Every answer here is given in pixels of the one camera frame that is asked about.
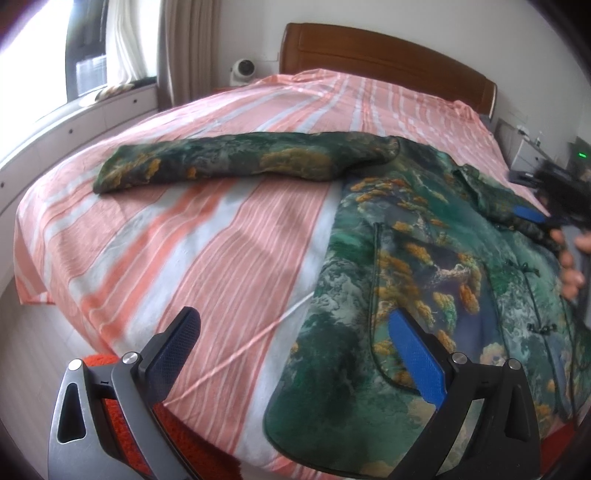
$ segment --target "floor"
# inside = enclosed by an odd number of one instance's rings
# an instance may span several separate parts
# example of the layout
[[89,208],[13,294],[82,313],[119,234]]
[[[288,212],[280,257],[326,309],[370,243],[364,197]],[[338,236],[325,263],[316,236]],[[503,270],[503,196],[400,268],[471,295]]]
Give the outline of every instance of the floor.
[[[67,364],[94,350],[52,305],[20,305],[14,281],[0,297],[0,419],[47,479],[53,407]],[[243,480],[283,477],[242,467]]]

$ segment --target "bedside table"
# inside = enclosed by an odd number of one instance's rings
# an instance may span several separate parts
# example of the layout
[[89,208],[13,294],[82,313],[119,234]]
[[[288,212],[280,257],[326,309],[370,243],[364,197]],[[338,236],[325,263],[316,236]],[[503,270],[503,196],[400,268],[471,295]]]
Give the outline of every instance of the bedside table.
[[497,123],[495,138],[499,142],[505,163],[511,170],[533,173],[544,160],[552,161],[540,147],[526,140],[515,127],[502,119]]

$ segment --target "metal screw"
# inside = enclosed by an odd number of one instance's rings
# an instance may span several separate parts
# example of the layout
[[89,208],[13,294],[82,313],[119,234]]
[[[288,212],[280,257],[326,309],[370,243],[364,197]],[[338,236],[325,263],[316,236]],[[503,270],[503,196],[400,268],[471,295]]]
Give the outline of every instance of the metal screw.
[[139,356],[136,352],[127,352],[123,356],[122,360],[123,360],[123,363],[130,365],[130,364],[136,363],[138,361],[138,357]]
[[75,371],[75,370],[78,370],[81,366],[82,366],[82,360],[80,360],[79,358],[76,358],[68,364],[68,370]]
[[461,353],[461,352],[455,352],[452,355],[452,361],[455,364],[463,365],[463,364],[465,364],[468,361],[468,357],[466,355],[464,355],[463,353]]
[[515,358],[509,358],[509,368],[512,370],[519,370],[521,368],[521,363]]

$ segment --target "wooden headboard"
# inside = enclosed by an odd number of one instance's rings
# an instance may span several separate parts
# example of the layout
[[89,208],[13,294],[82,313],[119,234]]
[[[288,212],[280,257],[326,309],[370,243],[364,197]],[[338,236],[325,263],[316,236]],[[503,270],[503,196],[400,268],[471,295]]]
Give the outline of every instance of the wooden headboard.
[[429,48],[381,33],[314,23],[290,23],[280,73],[324,68],[383,80],[445,100],[461,100],[492,116],[496,85],[470,67]]

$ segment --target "window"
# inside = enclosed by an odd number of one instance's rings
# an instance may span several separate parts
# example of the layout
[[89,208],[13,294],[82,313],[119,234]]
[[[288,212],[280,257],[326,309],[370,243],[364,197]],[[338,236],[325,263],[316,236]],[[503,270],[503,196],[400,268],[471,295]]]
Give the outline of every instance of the window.
[[0,53],[0,163],[41,118],[107,83],[108,0],[48,0]]
[[66,39],[68,101],[107,84],[108,0],[74,0]]
[[0,160],[67,102],[64,54],[73,0],[49,0],[0,53]]

